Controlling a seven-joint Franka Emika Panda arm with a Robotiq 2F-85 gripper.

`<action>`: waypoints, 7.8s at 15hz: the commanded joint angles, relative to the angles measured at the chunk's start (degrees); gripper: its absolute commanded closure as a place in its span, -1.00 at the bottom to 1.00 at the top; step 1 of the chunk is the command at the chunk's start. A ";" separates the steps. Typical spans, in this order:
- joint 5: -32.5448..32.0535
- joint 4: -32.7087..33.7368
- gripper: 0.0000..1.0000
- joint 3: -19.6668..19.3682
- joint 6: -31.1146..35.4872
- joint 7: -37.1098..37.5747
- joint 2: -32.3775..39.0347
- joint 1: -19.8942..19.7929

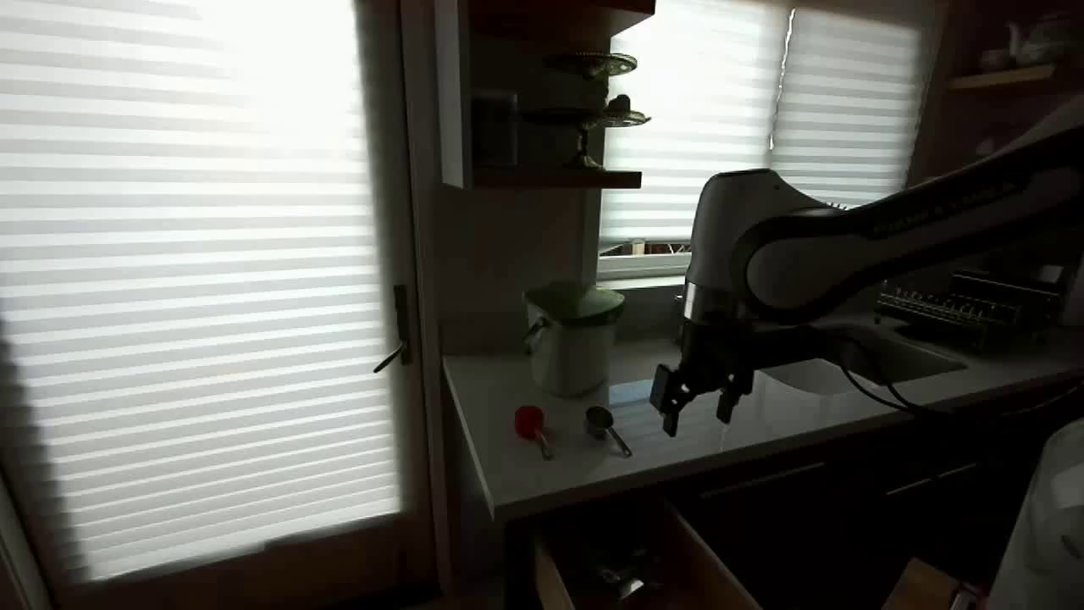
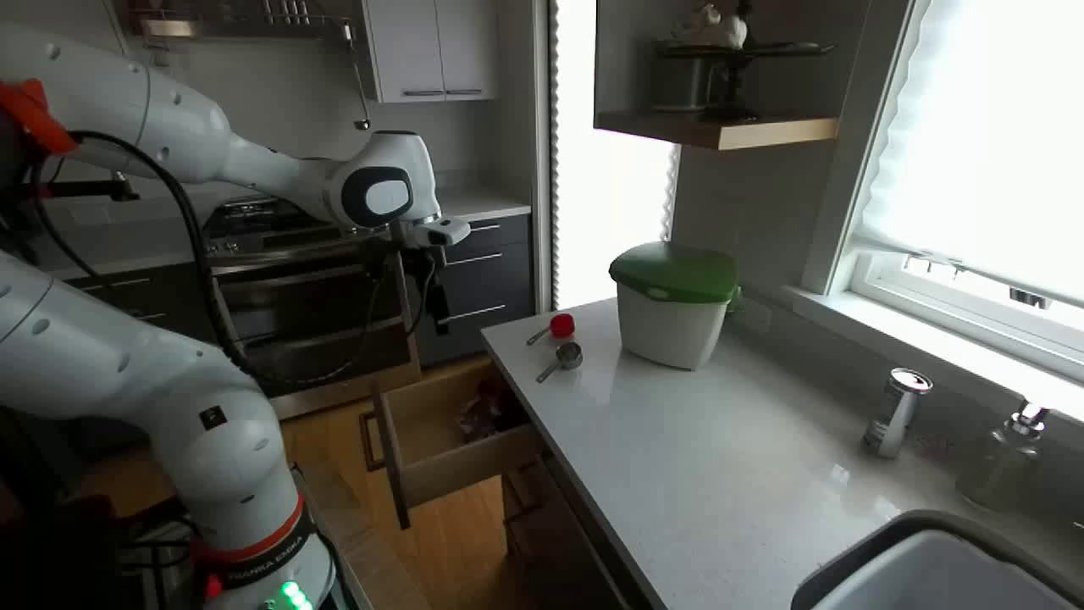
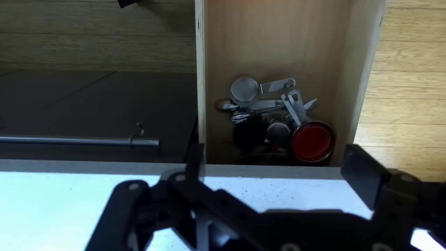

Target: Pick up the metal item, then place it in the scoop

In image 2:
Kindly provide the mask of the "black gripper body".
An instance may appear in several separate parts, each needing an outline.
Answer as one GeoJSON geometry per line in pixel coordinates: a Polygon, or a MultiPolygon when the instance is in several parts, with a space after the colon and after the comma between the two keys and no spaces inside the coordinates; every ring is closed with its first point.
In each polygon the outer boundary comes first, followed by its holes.
{"type": "Polygon", "coordinates": [[[449,328],[449,293],[444,267],[449,251],[471,238],[465,222],[397,222],[376,231],[367,231],[367,240],[376,240],[383,255],[397,255],[404,276],[409,277],[412,319],[409,331],[421,328],[421,319],[430,319],[436,331],[449,328]]]}

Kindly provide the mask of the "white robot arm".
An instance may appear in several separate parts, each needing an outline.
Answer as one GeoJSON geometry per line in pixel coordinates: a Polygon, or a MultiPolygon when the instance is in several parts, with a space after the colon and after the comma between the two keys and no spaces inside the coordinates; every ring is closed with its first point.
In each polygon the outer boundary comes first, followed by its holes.
{"type": "MultiPolygon", "coordinates": [[[[238,182],[283,198],[341,231],[388,223],[404,251],[467,238],[439,215],[428,144],[381,130],[347,161],[289,155],[232,130],[203,92],[112,52],[0,25],[2,111],[44,154],[106,145],[97,168],[135,155],[174,190],[238,182]]],[[[284,458],[261,387],[224,350],[148,325],[68,283],[2,260],[8,407],[138,429],[187,507],[207,610],[314,610],[337,561],[284,458]]]]}

